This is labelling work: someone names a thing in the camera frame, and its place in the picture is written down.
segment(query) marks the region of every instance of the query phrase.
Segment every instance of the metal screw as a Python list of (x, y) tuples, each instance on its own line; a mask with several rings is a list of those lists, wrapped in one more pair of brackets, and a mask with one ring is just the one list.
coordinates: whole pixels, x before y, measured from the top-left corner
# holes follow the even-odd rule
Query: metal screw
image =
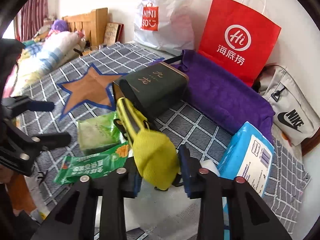
[(81, 182), (87, 182), (89, 181), (90, 177), (88, 175), (83, 175), (80, 177), (80, 181)]
[(238, 177), (235, 178), (235, 180), (236, 180), (237, 183), (240, 183), (240, 184), (245, 183), (245, 178), (244, 177), (238, 176)]
[(28, 154), (21, 153), (21, 154), (20, 154), (20, 158), (21, 158), (22, 160), (27, 161), (27, 160), (29, 160), (30, 156), (29, 156)]
[(117, 173), (118, 173), (118, 174), (124, 174), (124, 173), (126, 173), (126, 172), (127, 172), (127, 169), (126, 169), (126, 168), (121, 167), (121, 168), (118, 168), (118, 169), (117, 169)]
[(208, 173), (209, 173), (209, 170), (206, 169), (206, 168), (200, 168), (200, 169), (199, 169), (199, 173), (200, 173), (200, 174), (208, 174)]
[(40, 138), (33, 136), (31, 138), (31, 140), (33, 140), (34, 142), (40, 142)]

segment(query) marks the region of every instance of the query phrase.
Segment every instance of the orange star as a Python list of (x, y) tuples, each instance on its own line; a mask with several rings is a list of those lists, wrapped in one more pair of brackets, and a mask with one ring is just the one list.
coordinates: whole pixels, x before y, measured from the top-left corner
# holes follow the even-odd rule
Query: orange star
[(110, 92), (110, 86), (114, 80), (123, 75), (102, 74), (92, 64), (82, 78), (58, 84), (59, 87), (70, 94), (60, 119), (83, 103), (114, 110), (115, 104)]

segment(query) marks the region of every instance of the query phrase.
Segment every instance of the white label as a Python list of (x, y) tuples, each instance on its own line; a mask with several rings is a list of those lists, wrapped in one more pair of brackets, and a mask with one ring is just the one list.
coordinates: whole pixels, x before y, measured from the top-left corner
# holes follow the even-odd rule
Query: white label
[(252, 135), (237, 176), (244, 177), (255, 191), (262, 196), (271, 163), (272, 153), (270, 150), (258, 138)]

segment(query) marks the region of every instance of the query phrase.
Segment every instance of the green wrapped item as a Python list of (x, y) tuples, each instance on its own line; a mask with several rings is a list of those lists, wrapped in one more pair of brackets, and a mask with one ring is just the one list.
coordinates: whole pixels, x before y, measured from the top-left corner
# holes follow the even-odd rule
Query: green wrapped item
[(75, 183), (83, 175), (92, 179), (107, 176), (117, 168), (123, 167), (128, 158), (128, 142), (119, 144), (102, 153), (95, 153), (84, 157), (66, 156), (61, 170), (54, 179), (58, 184)]
[(117, 112), (78, 121), (78, 142), (85, 155), (100, 153), (120, 143), (120, 131), (113, 124)]

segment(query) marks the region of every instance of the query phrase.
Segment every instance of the purple towel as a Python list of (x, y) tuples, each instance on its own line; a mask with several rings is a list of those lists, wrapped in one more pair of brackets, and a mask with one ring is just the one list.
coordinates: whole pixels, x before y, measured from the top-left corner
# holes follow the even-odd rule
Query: purple towel
[(185, 49), (180, 65), (189, 77), (185, 100), (228, 132), (235, 134), (248, 121), (271, 143), (271, 105), (253, 89), (211, 60)]

